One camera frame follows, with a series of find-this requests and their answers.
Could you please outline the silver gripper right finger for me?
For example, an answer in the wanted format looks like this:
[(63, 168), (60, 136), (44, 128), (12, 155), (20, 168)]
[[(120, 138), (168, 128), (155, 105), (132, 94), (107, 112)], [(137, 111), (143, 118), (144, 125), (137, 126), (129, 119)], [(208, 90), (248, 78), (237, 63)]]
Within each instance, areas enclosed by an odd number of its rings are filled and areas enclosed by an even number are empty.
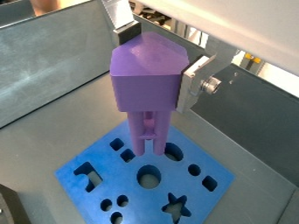
[(181, 86), (176, 103), (176, 111), (185, 112), (199, 100), (201, 93), (213, 95), (221, 81), (213, 75), (229, 64), (237, 48), (221, 40), (208, 37), (204, 52), (181, 71)]

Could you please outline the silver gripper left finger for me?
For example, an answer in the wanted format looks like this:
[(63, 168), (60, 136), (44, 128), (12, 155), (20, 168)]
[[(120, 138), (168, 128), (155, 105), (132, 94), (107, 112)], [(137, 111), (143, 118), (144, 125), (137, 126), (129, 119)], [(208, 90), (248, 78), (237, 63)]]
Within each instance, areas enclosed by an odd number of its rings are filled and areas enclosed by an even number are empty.
[(123, 45), (141, 33), (141, 25), (133, 18), (128, 0), (101, 0), (112, 23), (116, 45)]

